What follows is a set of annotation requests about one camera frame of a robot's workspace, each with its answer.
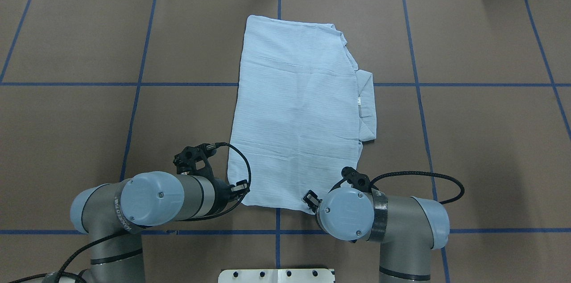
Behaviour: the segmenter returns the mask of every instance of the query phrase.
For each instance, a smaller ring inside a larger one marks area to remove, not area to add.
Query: black cable
[[[112,238],[116,238],[125,234],[129,234],[129,232],[127,232],[126,230],[121,230],[120,232],[117,232],[115,234],[111,234],[108,236],[105,236],[104,238],[100,238],[98,240],[92,241],[91,243],[84,245],[82,248],[78,249],[75,251],[75,253],[73,253],[65,263],[63,263],[62,267],[59,269],[59,271],[57,272],[57,274],[55,275],[55,283],[59,282],[59,279],[61,279],[61,277],[63,276],[64,271],[66,270],[66,267],[71,263],[71,261],[73,261],[73,259],[75,257],[77,257],[78,255],[80,255],[80,253],[82,253],[83,251],[85,251],[88,248],[91,248],[92,246],[95,246],[97,244],[100,244],[104,241],[108,241]]]
[[[394,177],[394,176],[404,176],[404,175],[419,175],[419,176],[435,177],[437,179],[446,179],[448,181],[455,183],[460,189],[459,194],[457,194],[455,197],[453,197],[449,200],[441,201],[440,202],[441,204],[448,204],[451,202],[455,202],[455,201],[459,200],[464,195],[464,187],[458,179],[455,179],[454,177],[450,177],[448,175],[437,174],[437,173],[429,173],[428,171],[395,171],[393,173],[387,173],[387,174],[383,174],[383,175],[375,177],[373,180],[371,180],[371,185],[376,183],[380,179],[385,179],[385,178]]]
[[[22,278],[22,279],[17,279],[16,281],[11,281],[11,282],[8,282],[8,283],[22,283],[22,282],[31,281],[32,279],[43,279],[43,278],[46,277],[46,275],[48,275],[48,274],[49,274],[49,273],[43,273],[43,274],[32,275],[32,276],[24,277],[24,278]],[[69,272],[67,272],[67,271],[65,271],[62,276],[69,277],[70,279],[75,279],[75,281],[80,281],[81,283],[87,283],[83,277],[80,277],[80,276],[77,275],[77,274],[69,273]]]
[[[240,157],[242,157],[242,159],[244,159],[244,163],[246,164],[246,168],[248,169],[248,189],[250,188],[250,185],[252,183],[252,170],[249,167],[249,163],[248,163],[248,159],[246,159],[245,155],[243,153],[241,153],[240,150],[238,150],[238,148],[230,145],[230,143],[227,142],[217,142],[216,145],[218,147],[230,147],[232,150],[236,151],[236,153],[238,155],[240,155]],[[204,221],[204,220],[211,220],[213,218],[217,218],[220,217],[222,215],[226,215],[229,212],[232,212],[244,199],[244,197],[246,196],[246,194],[243,194],[242,196],[240,196],[240,198],[237,200],[236,204],[234,204],[232,207],[228,208],[227,210],[225,210],[224,212],[219,212],[218,214],[214,214],[214,215],[208,215],[208,216],[202,216],[202,217],[197,217],[197,218],[188,218],[186,220],[180,220],[181,222],[194,222],[194,221]]]

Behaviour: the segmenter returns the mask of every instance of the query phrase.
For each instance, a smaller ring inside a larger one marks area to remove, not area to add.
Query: black band
[[[98,265],[98,264],[105,264],[105,263],[111,263],[111,262],[116,262],[116,261],[120,261],[121,259],[125,259],[125,258],[129,258],[129,257],[133,257],[139,254],[143,253],[143,249],[137,249],[134,250],[133,252],[129,252],[129,253],[125,253],[125,254],[121,254],[121,255],[116,255],[116,256],[111,256],[111,257],[105,257],[105,258],[98,258],[98,259],[92,259],[91,260],[91,264],[92,265]]]
[[[398,271],[391,271],[380,266],[379,266],[379,271],[381,271],[381,273],[386,275],[398,277],[399,279],[409,279],[410,281],[430,281],[430,274],[428,275],[406,274],[406,273],[400,273]]]

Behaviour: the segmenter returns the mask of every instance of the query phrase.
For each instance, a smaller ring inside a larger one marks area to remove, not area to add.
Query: cable
[[[11,281],[8,283],[22,283],[22,282],[27,282],[27,281],[31,281],[32,279],[43,279],[44,277],[46,277],[46,275],[48,275],[49,273],[43,273],[43,274],[37,274],[37,275],[32,275],[29,277],[24,277],[22,279],[17,279],[16,281]],[[87,283],[85,281],[85,279],[83,277],[80,277],[77,274],[73,274],[73,273],[69,273],[67,271],[65,271],[62,276],[65,277],[69,277],[70,279],[75,279],[75,281],[80,281],[81,283]]]
[[[216,148],[218,147],[230,147],[232,150],[236,151],[236,153],[238,155],[240,155],[240,157],[242,157],[242,159],[244,159],[244,163],[246,163],[246,168],[248,169],[248,188],[250,188],[250,185],[252,183],[252,170],[249,167],[249,163],[248,163],[248,159],[246,159],[246,157],[244,156],[243,153],[241,153],[240,150],[238,150],[238,148],[230,145],[230,143],[227,142],[217,142],[216,143]],[[246,196],[246,194],[243,194],[242,196],[240,196],[240,198],[237,200],[236,204],[234,204],[232,207],[228,208],[227,210],[225,210],[224,212],[219,212],[218,214],[214,214],[214,215],[208,215],[208,216],[202,216],[202,217],[197,217],[197,218],[188,218],[186,220],[180,220],[180,222],[194,222],[194,221],[205,221],[205,220],[211,220],[213,218],[217,218],[220,217],[222,215],[226,215],[229,212],[232,212],[244,199],[244,197]]]
[[[125,234],[129,234],[129,232],[127,232],[126,230],[121,230],[120,232],[117,232],[115,234],[111,234],[108,236],[105,236],[104,238],[100,238],[98,240],[92,241],[91,243],[84,245],[84,247],[78,249],[75,251],[75,253],[73,253],[65,263],[63,263],[62,267],[59,269],[59,271],[57,272],[56,276],[55,276],[55,283],[59,282],[59,279],[61,279],[61,277],[63,276],[64,271],[66,270],[66,267],[71,263],[71,261],[73,261],[73,259],[75,257],[77,257],[78,255],[80,255],[80,253],[82,253],[83,251],[85,251],[88,248],[91,248],[92,246],[95,246],[99,243],[102,243],[104,241],[108,241],[112,238],[116,238]]]
[[[383,174],[383,175],[375,177],[373,180],[371,180],[371,185],[376,183],[380,179],[385,179],[385,178],[394,177],[394,176],[404,176],[404,175],[419,175],[419,176],[435,177],[437,179],[446,179],[448,181],[455,183],[460,189],[459,194],[457,194],[455,197],[453,197],[449,200],[441,201],[440,202],[441,204],[448,204],[451,202],[455,202],[455,201],[459,200],[464,195],[464,187],[458,179],[455,179],[454,177],[450,177],[448,175],[437,174],[437,173],[429,173],[428,171],[395,171],[393,173],[387,173],[387,174]]]

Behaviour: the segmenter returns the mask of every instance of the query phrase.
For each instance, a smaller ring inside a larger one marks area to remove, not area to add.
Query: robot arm
[[[311,190],[302,198],[322,230],[339,240],[380,243],[380,283],[429,282],[430,251],[444,247],[450,233],[444,206],[422,198],[386,196],[367,175],[351,167],[341,174],[343,179],[322,200]],[[352,187],[341,187],[345,181]],[[461,188],[457,200],[463,186],[454,181]]]
[[[248,179],[236,185],[216,179],[208,157],[220,146],[235,149],[228,143],[186,147],[173,161],[177,175],[163,171],[142,173],[121,183],[103,184],[80,193],[70,210],[75,229],[88,234],[90,242],[113,236],[91,247],[91,268],[80,276],[88,283],[144,283],[142,230],[171,221],[221,216],[234,208],[222,212],[231,201],[237,200],[237,206],[249,192],[249,165],[244,159]],[[200,161],[204,167],[198,169],[196,163]],[[59,276],[52,273],[43,283],[63,283]]]

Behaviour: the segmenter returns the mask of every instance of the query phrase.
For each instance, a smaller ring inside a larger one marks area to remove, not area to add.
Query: white surface
[[[335,283],[333,269],[255,269],[255,270],[224,270],[218,275],[218,283]]]
[[[372,74],[346,44],[333,24],[248,17],[230,139],[252,169],[244,204],[312,213],[307,190],[324,196],[376,138]],[[228,181],[244,175],[232,151]]]

